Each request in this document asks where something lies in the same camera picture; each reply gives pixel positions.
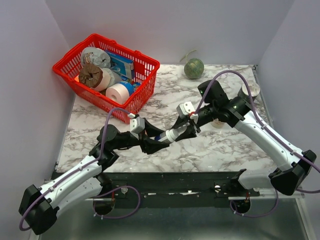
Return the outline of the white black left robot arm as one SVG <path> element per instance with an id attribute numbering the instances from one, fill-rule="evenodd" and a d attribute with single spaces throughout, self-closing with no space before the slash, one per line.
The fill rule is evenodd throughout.
<path id="1" fill-rule="evenodd" d="M 19 229 L 41 235 L 72 205 L 90 197 L 107 197 L 112 190 L 103 172 L 118 159 L 116 150 L 139 146 L 143 153 L 151 155 L 169 147 L 177 137 L 176 130 L 163 131 L 146 123 L 133 123 L 126 132 L 112 124 L 104 126 L 98 143 L 80 163 L 55 180 L 40 187 L 32 184 L 24 190 L 18 209 Z"/>

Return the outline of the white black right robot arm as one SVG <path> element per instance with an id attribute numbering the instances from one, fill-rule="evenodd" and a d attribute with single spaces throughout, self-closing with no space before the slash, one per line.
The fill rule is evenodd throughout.
<path id="1" fill-rule="evenodd" d="M 173 142 L 196 137 L 200 128 L 219 120 L 237 129 L 256 143 L 275 163 L 276 169 L 265 172 L 240 170 L 230 183 L 230 191 L 241 196 L 253 188 L 274 188 L 291 196 L 299 190 L 317 156 L 294 146 L 271 128 L 256 113 L 253 106 L 237 96 L 228 99 L 217 80 L 205 81 L 198 87 L 206 106 L 194 109 L 190 102 L 177 107 L 178 118 L 168 130 L 151 134 L 152 150 L 158 151 Z"/>

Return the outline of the grey bottle white cap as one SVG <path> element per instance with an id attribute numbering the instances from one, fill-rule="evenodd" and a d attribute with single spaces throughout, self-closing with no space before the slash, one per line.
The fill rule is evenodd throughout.
<path id="1" fill-rule="evenodd" d="M 160 135 L 155 136 L 154 140 L 166 144 L 171 144 L 176 141 L 179 137 L 179 132 L 177 129 L 170 129 L 162 132 Z"/>

